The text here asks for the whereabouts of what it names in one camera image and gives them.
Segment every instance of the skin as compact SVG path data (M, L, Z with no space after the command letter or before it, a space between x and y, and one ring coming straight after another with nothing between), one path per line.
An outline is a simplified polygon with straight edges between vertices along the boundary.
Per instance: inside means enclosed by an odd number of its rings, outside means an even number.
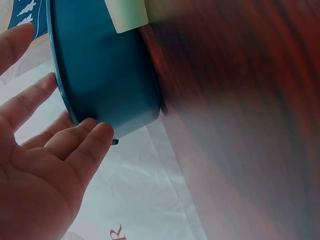
M0 35L0 75L27 50L27 23ZM14 133L56 89L46 75L0 107L0 240L60 240L75 220L83 195L107 154L114 131L68 114L22 145Z

